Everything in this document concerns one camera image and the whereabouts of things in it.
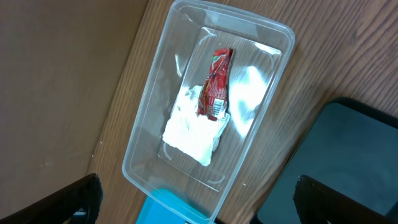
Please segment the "teal plastic serving tray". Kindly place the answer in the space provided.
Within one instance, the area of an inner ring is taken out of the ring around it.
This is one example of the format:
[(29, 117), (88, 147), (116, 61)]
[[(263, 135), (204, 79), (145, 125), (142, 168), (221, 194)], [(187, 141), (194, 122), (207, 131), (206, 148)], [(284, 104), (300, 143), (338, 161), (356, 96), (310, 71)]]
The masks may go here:
[(166, 189), (152, 192), (144, 202), (136, 224), (156, 223), (213, 223), (211, 219), (193, 208), (180, 197)]

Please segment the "clear plastic waste bin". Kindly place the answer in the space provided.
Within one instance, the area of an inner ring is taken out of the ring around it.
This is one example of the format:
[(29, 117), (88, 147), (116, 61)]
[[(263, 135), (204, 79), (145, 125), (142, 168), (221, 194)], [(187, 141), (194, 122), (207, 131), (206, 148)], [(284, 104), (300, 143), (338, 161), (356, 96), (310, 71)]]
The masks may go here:
[(214, 222), (293, 51), (279, 22), (175, 1), (123, 160), (125, 178), (189, 223)]

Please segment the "black rectangular tray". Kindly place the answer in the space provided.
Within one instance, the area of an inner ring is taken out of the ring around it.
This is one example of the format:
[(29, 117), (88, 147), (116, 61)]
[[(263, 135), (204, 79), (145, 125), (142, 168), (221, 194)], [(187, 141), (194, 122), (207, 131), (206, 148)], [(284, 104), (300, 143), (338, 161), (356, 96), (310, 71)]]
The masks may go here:
[(387, 215), (397, 204), (397, 118), (350, 98), (325, 105), (252, 222), (301, 223), (301, 175)]

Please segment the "white paper napkin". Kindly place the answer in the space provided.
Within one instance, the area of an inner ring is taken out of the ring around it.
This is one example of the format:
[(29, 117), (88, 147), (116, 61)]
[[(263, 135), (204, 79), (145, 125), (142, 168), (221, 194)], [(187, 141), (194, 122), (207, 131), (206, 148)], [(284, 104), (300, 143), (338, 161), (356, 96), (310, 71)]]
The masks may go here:
[(170, 119), (162, 135), (164, 143), (192, 157), (203, 166), (211, 163), (213, 151), (226, 128), (230, 114), (217, 117), (216, 121), (198, 115), (199, 96), (202, 87), (182, 88), (175, 100)]

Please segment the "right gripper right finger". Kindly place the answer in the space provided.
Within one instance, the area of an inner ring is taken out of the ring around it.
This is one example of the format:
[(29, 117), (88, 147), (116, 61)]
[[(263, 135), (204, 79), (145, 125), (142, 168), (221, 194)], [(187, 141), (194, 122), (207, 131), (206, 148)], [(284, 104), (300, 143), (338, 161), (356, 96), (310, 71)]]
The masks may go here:
[(293, 200), (304, 224), (397, 223), (397, 204), (381, 215), (307, 175), (298, 178)]

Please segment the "red snack wrapper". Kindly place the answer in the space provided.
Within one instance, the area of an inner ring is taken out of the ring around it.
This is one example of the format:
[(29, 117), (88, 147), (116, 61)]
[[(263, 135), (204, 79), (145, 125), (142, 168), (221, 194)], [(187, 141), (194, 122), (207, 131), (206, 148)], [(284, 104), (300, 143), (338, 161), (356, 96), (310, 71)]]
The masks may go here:
[(225, 117), (228, 105), (229, 65), (233, 49), (215, 51), (208, 76), (200, 91), (197, 114), (206, 116), (212, 121)]

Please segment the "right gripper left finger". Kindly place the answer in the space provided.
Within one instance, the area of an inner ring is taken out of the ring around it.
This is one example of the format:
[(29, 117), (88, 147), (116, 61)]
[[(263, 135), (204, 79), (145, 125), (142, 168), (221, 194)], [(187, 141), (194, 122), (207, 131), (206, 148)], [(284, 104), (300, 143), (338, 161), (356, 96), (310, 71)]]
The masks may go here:
[(95, 223), (103, 200), (98, 174), (56, 191), (22, 210), (1, 219), (1, 223)]

